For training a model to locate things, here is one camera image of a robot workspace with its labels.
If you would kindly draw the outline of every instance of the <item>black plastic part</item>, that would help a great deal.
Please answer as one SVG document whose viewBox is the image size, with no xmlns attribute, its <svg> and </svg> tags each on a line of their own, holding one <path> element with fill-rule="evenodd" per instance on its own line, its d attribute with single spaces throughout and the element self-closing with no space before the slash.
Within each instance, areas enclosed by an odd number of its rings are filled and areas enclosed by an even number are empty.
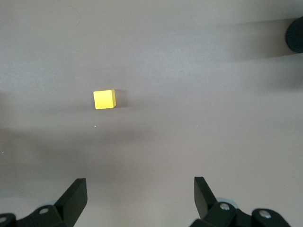
<svg viewBox="0 0 303 227">
<path fill-rule="evenodd" d="M 287 29 L 286 43 L 292 51 L 303 53 L 303 17 L 295 20 Z"/>
<path fill-rule="evenodd" d="M 209 188 L 204 177 L 195 177 L 195 204 L 201 219 L 205 217 L 210 208 L 218 201 Z"/>
<path fill-rule="evenodd" d="M 264 218 L 260 215 L 260 211 L 267 211 L 271 218 Z M 252 212 L 253 226 L 256 227 L 290 227 L 290 225 L 285 221 L 285 219 L 273 210 L 268 209 L 255 209 Z"/>
<path fill-rule="evenodd" d="M 0 218 L 6 220 L 0 223 L 0 227 L 14 227 L 16 226 L 16 216 L 14 214 L 0 214 Z"/>
<path fill-rule="evenodd" d="M 251 216 L 244 213 L 242 210 L 237 209 L 235 226 L 236 227 L 251 227 L 252 226 Z"/>
<path fill-rule="evenodd" d="M 75 225 L 87 204 L 86 180 L 77 179 L 55 203 L 67 227 Z"/>
<path fill-rule="evenodd" d="M 0 214 L 0 227 L 73 227 L 87 204 L 86 180 L 77 179 L 54 205 L 36 209 L 16 221 L 14 214 Z"/>
<path fill-rule="evenodd" d="M 290 227 L 284 218 L 273 210 L 256 209 L 252 216 L 228 204 L 229 210 L 223 210 L 203 177 L 195 177 L 195 204 L 201 219 L 190 227 Z M 270 213 L 264 218 L 260 210 Z"/>
<path fill-rule="evenodd" d="M 235 222 L 236 209 L 228 204 L 229 210 L 223 210 L 216 203 L 202 220 L 196 220 L 191 227 L 230 227 Z"/>
<path fill-rule="evenodd" d="M 55 206 L 43 206 L 17 221 L 17 227 L 66 227 Z"/>
</svg>

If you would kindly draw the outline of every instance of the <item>yellow cube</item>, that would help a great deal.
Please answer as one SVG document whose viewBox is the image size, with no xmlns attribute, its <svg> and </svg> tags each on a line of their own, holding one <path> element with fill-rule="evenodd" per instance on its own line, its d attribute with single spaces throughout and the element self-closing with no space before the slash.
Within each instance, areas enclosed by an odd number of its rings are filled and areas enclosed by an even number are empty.
<svg viewBox="0 0 303 227">
<path fill-rule="evenodd" d="M 116 106 L 115 90 L 94 91 L 95 107 L 99 109 L 109 109 Z"/>
</svg>

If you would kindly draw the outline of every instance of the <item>screw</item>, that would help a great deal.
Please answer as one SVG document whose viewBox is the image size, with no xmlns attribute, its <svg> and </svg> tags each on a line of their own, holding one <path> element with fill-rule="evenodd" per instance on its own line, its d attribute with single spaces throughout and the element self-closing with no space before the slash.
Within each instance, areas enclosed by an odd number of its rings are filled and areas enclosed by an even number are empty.
<svg viewBox="0 0 303 227">
<path fill-rule="evenodd" d="M 223 209 L 223 210 L 229 210 L 229 209 L 230 209 L 229 206 L 228 206 L 228 204 L 226 204 L 226 203 L 221 203 L 221 204 L 220 204 L 220 207 L 221 207 L 221 209 Z"/>
<path fill-rule="evenodd" d="M 271 218 L 271 215 L 270 215 L 270 213 L 268 213 L 266 210 L 260 210 L 259 211 L 259 214 L 262 216 L 262 217 L 264 217 L 264 218 Z"/>
<path fill-rule="evenodd" d="M 39 211 L 39 214 L 45 214 L 48 212 L 48 208 L 43 208 Z"/>
</svg>

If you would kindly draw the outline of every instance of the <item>black rubber wheel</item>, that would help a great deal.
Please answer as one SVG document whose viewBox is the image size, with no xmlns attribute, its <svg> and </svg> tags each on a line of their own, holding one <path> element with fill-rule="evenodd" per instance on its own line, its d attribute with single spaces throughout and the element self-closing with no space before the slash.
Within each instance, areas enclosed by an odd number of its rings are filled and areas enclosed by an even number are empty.
<svg viewBox="0 0 303 227">
<path fill-rule="evenodd" d="M 303 53 L 303 17 L 295 20 L 288 27 L 285 40 L 292 51 Z"/>
</svg>

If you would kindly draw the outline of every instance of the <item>yellow block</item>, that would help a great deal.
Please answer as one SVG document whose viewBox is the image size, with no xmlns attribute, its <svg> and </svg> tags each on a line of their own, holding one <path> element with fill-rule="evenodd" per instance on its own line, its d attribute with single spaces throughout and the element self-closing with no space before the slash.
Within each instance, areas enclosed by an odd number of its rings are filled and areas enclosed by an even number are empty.
<svg viewBox="0 0 303 227">
<path fill-rule="evenodd" d="M 94 91 L 95 107 L 99 109 L 109 109 L 116 106 L 115 90 Z"/>
</svg>

